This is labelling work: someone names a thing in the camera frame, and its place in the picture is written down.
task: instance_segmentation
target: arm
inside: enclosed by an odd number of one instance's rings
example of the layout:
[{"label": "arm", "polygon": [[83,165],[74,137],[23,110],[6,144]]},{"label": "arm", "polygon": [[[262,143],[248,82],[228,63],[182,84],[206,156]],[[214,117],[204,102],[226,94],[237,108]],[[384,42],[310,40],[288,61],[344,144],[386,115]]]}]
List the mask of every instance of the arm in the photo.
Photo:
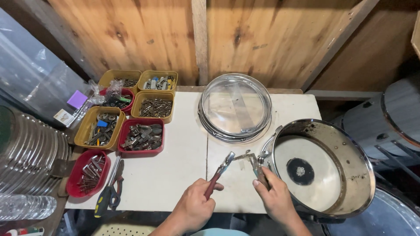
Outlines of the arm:
[{"label": "arm", "polygon": [[270,191],[258,180],[254,180],[252,184],[264,202],[268,215],[283,227],[287,235],[312,236],[294,209],[286,183],[269,169],[263,167],[262,170],[271,186]]},{"label": "arm", "polygon": [[[186,232],[201,229],[213,214],[216,202],[204,196],[210,182],[200,178],[188,187],[172,213],[149,236],[181,236]],[[216,183],[214,189],[223,190]]]}]

